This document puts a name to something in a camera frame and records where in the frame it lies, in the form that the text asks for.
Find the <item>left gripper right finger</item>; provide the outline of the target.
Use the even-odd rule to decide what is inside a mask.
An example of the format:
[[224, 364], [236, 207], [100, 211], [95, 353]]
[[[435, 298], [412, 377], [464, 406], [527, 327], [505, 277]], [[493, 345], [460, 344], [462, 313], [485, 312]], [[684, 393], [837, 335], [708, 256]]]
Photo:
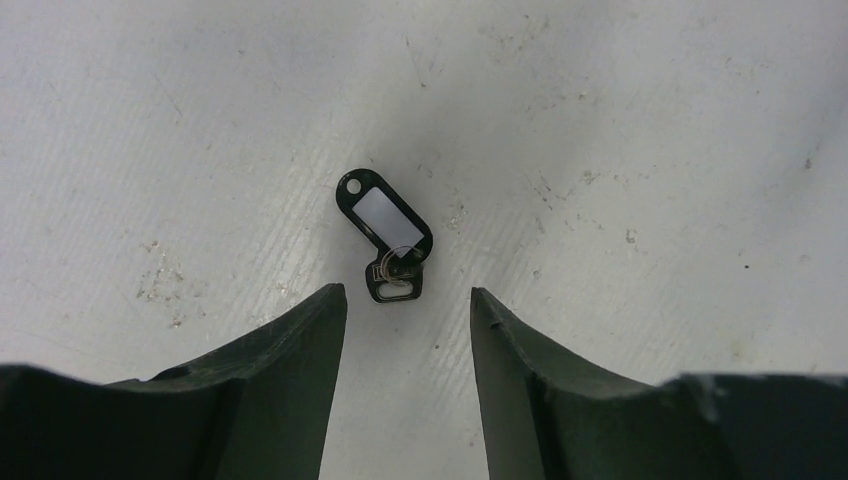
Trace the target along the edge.
[[847, 380], [606, 370], [475, 288], [470, 333], [493, 479], [843, 479]]

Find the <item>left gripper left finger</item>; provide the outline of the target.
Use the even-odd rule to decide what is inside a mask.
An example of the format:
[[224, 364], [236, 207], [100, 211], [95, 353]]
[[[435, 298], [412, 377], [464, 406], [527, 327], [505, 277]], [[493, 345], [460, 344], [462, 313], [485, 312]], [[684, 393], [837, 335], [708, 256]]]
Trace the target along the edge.
[[153, 378], [97, 385], [1, 369], [5, 479], [315, 479], [345, 336], [329, 284]]

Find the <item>black key tag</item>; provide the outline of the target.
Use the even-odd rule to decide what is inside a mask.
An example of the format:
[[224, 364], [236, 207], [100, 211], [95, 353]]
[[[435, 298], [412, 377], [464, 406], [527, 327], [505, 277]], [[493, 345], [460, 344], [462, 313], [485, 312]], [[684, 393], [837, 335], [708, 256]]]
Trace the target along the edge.
[[372, 300], [378, 304], [418, 299], [424, 263], [434, 236], [423, 218], [376, 171], [357, 168], [340, 178], [335, 190], [340, 212], [377, 249], [365, 270]]

